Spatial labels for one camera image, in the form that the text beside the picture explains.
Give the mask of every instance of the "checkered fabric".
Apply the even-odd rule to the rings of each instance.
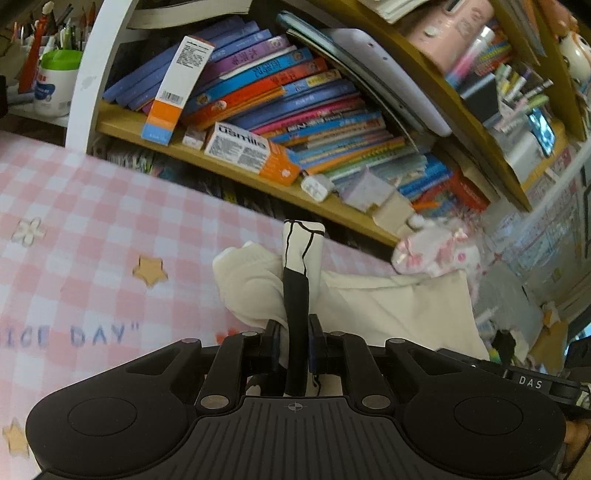
[[[24,428],[45,395],[182,338],[213,345],[244,330],[212,260],[248,240],[280,251],[281,233],[239,206],[0,133],[0,479],[38,473],[30,452],[9,453],[9,426]],[[161,258],[168,280],[135,278],[140,255]],[[393,274],[331,241],[323,268]]]

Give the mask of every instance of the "barcode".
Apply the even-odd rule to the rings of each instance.
[[[166,90],[162,92],[162,95],[160,95],[159,100],[174,103],[175,105],[183,104],[183,97],[181,97],[180,95],[175,95],[174,93],[167,92]]]

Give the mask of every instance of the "star pattern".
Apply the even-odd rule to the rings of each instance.
[[[2,428],[2,436],[8,443],[8,453],[11,456],[29,458],[29,444],[25,432],[17,419],[12,419],[8,427]]]
[[[134,277],[143,280],[148,288],[152,288],[158,282],[168,280],[168,274],[164,271],[161,258],[139,256],[138,265],[133,271]]]

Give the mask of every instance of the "orange and white box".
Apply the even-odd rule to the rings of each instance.
[[[210,132],[205,153],[285,186],[294,183],[301,171],[291,150],[221,122]]]
[[[189,95],[213,50],[213,44],[200,38],[187,36],[183,39],[142,130],[143,139],[162,145],[170,143]]]

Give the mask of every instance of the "white fabric object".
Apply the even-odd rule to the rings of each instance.
[[[285,329],[280,362],[287,366],[288,335],[280,255],[258,244],[225,251],[213,262],[220,298],[240,321],[264,328],[272,319]],[[488,359],[474,317],[466,273],[363,277],[322,271],[314,311],[325,332],[359,335],[368,345],[405,338],[432,350],[447,348]]]

